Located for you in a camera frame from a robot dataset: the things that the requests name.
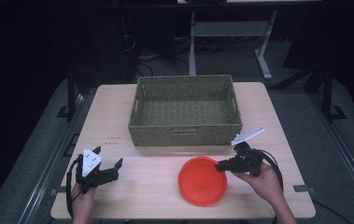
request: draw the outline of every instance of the white plastic piece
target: white plastic piece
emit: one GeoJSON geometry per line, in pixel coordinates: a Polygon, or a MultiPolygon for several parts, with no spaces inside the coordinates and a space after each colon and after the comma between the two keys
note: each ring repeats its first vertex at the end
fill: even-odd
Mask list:
{"type": "Polygon", "coordinates": [[[83,152],[83,170],[82,176],[86,177],[92,170],[102,161],[102,157],[98,156],[88,148],[84,148],[83,152]]]}
{"type": "Polygon", "coordinates": [[[257,131],[254,131],[254,132],[249,132],[249,133],[243,133],[243,134],[237,134],[235,139],[231,142],[231,145],[232,146],[235,146],[239,143],[242,143],[242,142],[245,142],[247,141],[249,138],[259,134],[259,133],[262,133],[264,131],[264,128],[261,127],[259,130],[257,131]]]}

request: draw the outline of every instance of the person's left hand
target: person's left hand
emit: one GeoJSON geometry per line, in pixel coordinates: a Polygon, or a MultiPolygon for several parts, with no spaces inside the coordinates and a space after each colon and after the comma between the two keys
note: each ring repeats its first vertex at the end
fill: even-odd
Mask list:
{"type": "Polygon", "coordinates": [[[82,186],[78,183],[72,188],[72,210],[74,212],[73,223],[90,223],[92,220],[92,209],[94,208],[94,195],[97,188],[89,188],[86,194],[81,192],[82,186]]]}

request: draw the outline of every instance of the rectangular basket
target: rectangular basket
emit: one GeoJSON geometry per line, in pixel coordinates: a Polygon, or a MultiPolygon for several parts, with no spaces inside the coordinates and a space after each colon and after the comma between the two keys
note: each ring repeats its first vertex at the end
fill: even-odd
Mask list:
{"type": "Polygon", "coordinates": [[[227,146],[242,127],[231,76],[138,79],[128,125],[137,147],[227,146]]]}

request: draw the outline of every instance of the gray carpet floor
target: gray carpet floor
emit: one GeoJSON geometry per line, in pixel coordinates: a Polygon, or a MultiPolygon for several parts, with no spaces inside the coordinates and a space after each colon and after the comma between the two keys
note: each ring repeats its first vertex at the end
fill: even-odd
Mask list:
{"type": "MultiPolygon", "coordinates": [[[[256,41],[224,40],[222,51],[196,55],[197,74],[227,74],[234,81],[259,81],[266,86],[277,84],[297,73],[298,70],[283,68],[290,43],[288,41],[270,42],[265,53],[272,80],[264,80],[254,57],[253,50],[260,45],[256,41]]],[[[145,63],[154,76],[181,76],[188,74],[188,54],[178,55],[180,60],[171,62],[158,59],[145,63]]],[[[142,74],[149,75],[147,67],[140,67],[142,74]]],[[[335,212],[354,223],[354,179],[347,169],[337,143],[334,142],[316,102],[321,100],[321,90],[306,93],[306,77],[299,79],[282,90],[271,90],[269,95],[278,118],[290,143],[304,182],[312,188],[313,200],[323,203],[335,212]]],[[[73,150],[78,134],[95,95],[95,88],[83,95],[77,114],[70,122],[57,118],[59,109],[67,105],[66,81],[60,83],[49,105],[38,121],[35,130],[27,141],[18,161],[0,191],[0,223],[71,223],[71,220],[51,219],[50,209],[55,200],[54,189],[58,189],[69,163],[70,157],[61,156],[54,164],[50,182],[46,184],[32,218],[21,220],[30,195],[48,164],[55,148],[62,154],[73,150]]],[[[354,103],[348,91],[336,80],[333,81],[333,105],[339,105],[347,119],[335,120],[331,125],[340,133],[345,145],[354,157],[354,103]]],[[[299,223],[346,223],[323,206],[317,205],[313,218],[299,219],[299,223]]],[[[94,220],[93,223],[124,223],[125,220],[94,220]]],[[[271,220],[249,220],[252,224],[271,223],[271,220]]],[[[181,220],[135,220],[135,223],[182,223],[181,220]]],[[[238,220],[189,220],[189,223],[238,223],[238,220]]]]}

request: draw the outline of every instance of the table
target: table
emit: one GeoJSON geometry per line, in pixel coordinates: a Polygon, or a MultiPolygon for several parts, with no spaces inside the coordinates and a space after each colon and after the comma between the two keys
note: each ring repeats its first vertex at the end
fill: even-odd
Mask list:
{"type": "MultiPolygon", "coordinates": [[[[182,165],[198,156],[216,161],[229,159],[235,155],[233,147],[134,147],[128,120],[135,88],[135,84],[99,87],[75,147],[73,159],[85,147],[102,147],[101,170],[113,167],[123,158],[119,180],[97,189],[93,218],[242,219],[275,215],[266,201],[230,172],[226,173],[228,187],[219,202],[200,207],[186,201],[177,185],[182,165]]],[[[304,181],[266,88],[258,82],[235,82],[234,90],[244,125],[242,133],[265,128],[248,143],[251,147],[267,150],[277,159],[292,213],[296,217],[313,217],[316,211],[308,192],[293,189],[293,186],[304,185],[304,181]]],[[[65,183],[64,178],[61,185],[65,186],[65,183]]],[[[51,215],[70,218],[63,192],[58,192],[51,215]]]]}

